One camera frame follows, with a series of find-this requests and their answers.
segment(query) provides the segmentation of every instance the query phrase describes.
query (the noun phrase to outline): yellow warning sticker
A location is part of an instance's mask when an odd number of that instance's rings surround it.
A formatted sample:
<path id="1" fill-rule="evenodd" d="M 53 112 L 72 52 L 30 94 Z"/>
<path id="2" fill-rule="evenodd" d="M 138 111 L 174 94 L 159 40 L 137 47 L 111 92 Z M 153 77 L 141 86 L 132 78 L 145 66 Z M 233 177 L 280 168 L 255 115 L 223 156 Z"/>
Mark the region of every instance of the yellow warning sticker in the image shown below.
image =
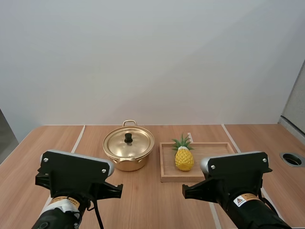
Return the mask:
<path id="1" fill-rule="evenodd" d="M 251 193 L 245 193 L 242 194 L 240 196 L 238 196 L 237 198 L 235 198 L 235 200 L 233 200 L 233 202 L 240 207 L 241 205 L 243 205 L 245 202 L 250 201 L 250 200 L 260 200 L 256 195 L 253 195 Z"/>
<path id="2" fill-rule="evenodd" d="M 53 203 L 56 203 L 57 201 L 60 201 L 62 199 L 66 199 L 67 197 L 55 197 L 51 200 L 51 202 L 48 204 L 53 204 Z M 69 197 L 68 199 L 76 208 L 78 208 L 80 206 L 80 203 L 76 200 L 76 199 L 73 199 L 71 197 Z"/>
<path id="3" fill-rule="evenodd" d="M 242 197 L 243 197 L 246 201 L 249 201 L 249 200 L 252 200 L 252 199 L 260 200 L 256 195 L 253 195 L 253 194 L 251 194 L 251 193 L 242 194 Z"/>

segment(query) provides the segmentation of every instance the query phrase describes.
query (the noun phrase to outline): gold pot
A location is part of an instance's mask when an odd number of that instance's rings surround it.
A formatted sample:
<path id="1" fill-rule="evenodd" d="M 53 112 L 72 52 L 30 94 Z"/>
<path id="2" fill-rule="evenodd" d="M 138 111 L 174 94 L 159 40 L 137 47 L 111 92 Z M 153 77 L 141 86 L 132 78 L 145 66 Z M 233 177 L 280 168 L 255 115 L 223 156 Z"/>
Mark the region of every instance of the gold pot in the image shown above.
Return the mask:
<path id="1" fill-rule="evenodd" d="M 134 120 L 126 120 L 122 127 L 110 132 L 104 139 L 103 149 L 122 171 L 142 168 L 154 146 L 154 137 L 148 130 L 137 126 Z"/>

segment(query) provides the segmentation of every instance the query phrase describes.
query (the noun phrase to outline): pineapple leaves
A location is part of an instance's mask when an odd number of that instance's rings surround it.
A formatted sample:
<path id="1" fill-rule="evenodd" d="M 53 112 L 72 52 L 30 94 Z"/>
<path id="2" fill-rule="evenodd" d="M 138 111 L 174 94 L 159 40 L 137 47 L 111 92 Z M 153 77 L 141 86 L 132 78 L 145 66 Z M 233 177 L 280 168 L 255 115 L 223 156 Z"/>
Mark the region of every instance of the pineapple leaves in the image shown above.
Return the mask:
<path id="1" fill-rule="evenodd" d="M 176 144 L 175 147 L 179 148 L 181 146 L 181 143 L 177 139 L 172 139 Z"/>
<path id="2" fill-rule="evenodd" d="M 188 147 L 188 145 L 190 144 L 191 142 L 187 142 L 187 143 L 185 143 L 185 147 L 187 147 L 188 149 L 189 149 L 189 147 Z"/>

